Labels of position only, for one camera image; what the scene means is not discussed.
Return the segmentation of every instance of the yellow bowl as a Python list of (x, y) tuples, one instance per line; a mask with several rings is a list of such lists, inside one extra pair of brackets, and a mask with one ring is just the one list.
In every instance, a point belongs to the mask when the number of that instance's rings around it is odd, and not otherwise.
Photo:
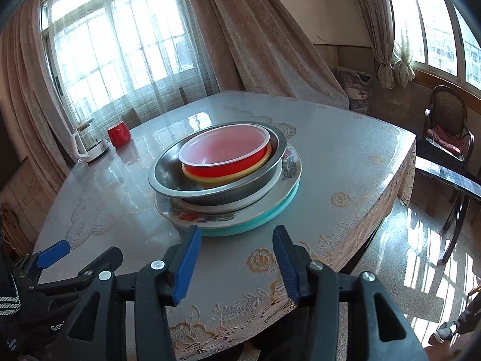
[(197, 175), (193, 175), (189, 171), (187, 171), (184, 167), (184, 164), (182, 164), (182, 172), (186, 177), (198, 182), (205, 189), (212, 189), (214, 187), (223, 186), (225, 184), (241, 179), (242, 177), (246, 177), (247, 175), (262, 167), (269, 160), (269, 157), (272, 153), (272, 147), (269, 143), (267, 144), (267, 147), (268, 150), (261, 160), (259, 160), (253, 166), (246, 168), (244, 171), (239, 171), (235, 174), (225, 175), (223, 177), (198, 177)]

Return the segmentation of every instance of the bowl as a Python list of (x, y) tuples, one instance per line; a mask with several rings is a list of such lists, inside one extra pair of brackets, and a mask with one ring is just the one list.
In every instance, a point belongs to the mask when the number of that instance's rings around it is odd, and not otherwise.
[[(246, 122), (239, 122), (238, 124), (245, 125)], [(212, 189), (204, 189), (197, 182), (186, 177), (182, 172), (182, 163), (179, 160), (180, 148), (196, 135), (218, 127), (210, 126), (209, 128), (182, 138), (182, 140), (179, 140), (164, 150), (153, 162), (149, 170), (150, 185), (160, 194), (172, 198), (180, 198), (194, 205), (202, 206), (224, 205), (225, 203), (239, 201), (254, 194), (263, 188), (273, 177), (276, 171), (276, 164), (281, 160), (286, 149), (287, 141), (284, 135), (273, 126), (261, 123), (247, 124), (262, 126), (269, 132), (269, 143), (272, 147), (272, 155), (258, 170), (238, 181)]]
[(252, 172), (262, 167), (269, 160), (271, 153), (272, 153), (272, 147), (268, 143), (266, 145), (266, 151), (264, 156), (256, 164), (250, 166), (247, 169), (236, 172), (235, 174), (225, 175), (222, 177), (199, 177), (197, 175), (193, 175), (187, 170), (187, 166), (185, 164), (182, 164), (182, 172), (189, 179), (199, 182), (205, 189), (208, 189), (208, 188), (228, 184), (230, 182), (236, 181), (238, 179), (241, 179), (242, 177), (245, 177), (251, 174)]
[(256, 152), (253, 155), (246, 157), (245, 159), (231, 162), (229, 164), (215, 165), (213, 167), (194, 167), (191, 165), (182, 164), (182, 170), (187, 177), (189, 175), (197, 177), (224, 177), (227, 175), (236, 174), (256, 165), (265, 156), (267, 150), (268, 146), (266, 145), (264, 148), (259, 150), (259, 152)]
[(199, 213), (207, 213), (207, 214), (219, 214), (219, 213), (229, 213), (234, 212), (236, 210), (243, 209), (253, 203), (259, 201), (264, 195), (266, 195), (271, 188), (277, 183), (280, 176), (282, 174), (282, 162), (278, 162), (276, 165), (276, 172), (272, 179), (260, 190), (256, 191), (254, 194), (249, 195), (239, 201), (226, 203), (225, 205), (217, 205), (217, 206), (200, 206), (200, 205), (193, 205), (192, 203), (185, 202), (184, 200), (177, 199), (175, 202), (182, 206), (187, 210), (191, 210), (193, 212)]
[(179, 151), (179, 160), (193, 167), (231, 164), (261, 151), (269, 132), (254, 124), (228, 124), (192, 137)]

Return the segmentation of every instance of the kettle handle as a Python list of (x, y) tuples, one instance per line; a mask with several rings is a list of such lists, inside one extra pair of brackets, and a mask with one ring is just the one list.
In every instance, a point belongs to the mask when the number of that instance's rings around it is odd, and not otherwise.
[[(78, 134), (78, 131), (74, 131), (73, 134), (70, 136), (70, 139), (72, 140), (72, 147), (74, 148), (75, 155), (77, 157), (88, 157), (87, 149), (85, 149), (85, 145), (82, 142), (82, 140), (80, 138), (80, 135)], [(80, 145), (81, 145), (84, 153), (80, 153), (78, 151), (79, 142), (80, 142)]]

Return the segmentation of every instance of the silver bolt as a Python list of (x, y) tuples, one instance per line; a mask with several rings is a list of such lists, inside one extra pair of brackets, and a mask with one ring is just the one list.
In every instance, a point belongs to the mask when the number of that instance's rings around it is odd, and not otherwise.
[(367, 282), (373, 282), (376, 279), (376, 276), (370, 271), (365, 271), (362, 273), (362, 279)]
[(309, 267), (312, 270), (322, 270), (324, 268), (324, 265), (317, 260), (313, 260), (311, 261), (311, 263), (309, 263)]
[(165, 263), (163, 260), (155, 260), (151, 263), (151, 267), (154, 270), (160, 270), (163, 269), (165, 266)]
[(110, 279), (111, 276), (111, 272), (109, 272), (108, 270), (104, 270), (102, 273), (99, 274), (99, 279), (101, 281), (107, 281), (108, 279)]

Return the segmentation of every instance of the person's foot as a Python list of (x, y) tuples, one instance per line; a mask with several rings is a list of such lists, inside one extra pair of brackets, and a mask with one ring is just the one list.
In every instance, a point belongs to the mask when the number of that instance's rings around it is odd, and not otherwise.
[(455, 325), (454, 321), (443, 323), (439, 326), (436, 332), (433, 335), (431, 335), (428, 343), (430, 345), (434, 345), (435, 343), (443, 343), (444, 341), (451, 341), (451, 339), (453, 339), (453, 336), (456, 332), (456, 329), (457, 329), (457, 326)]

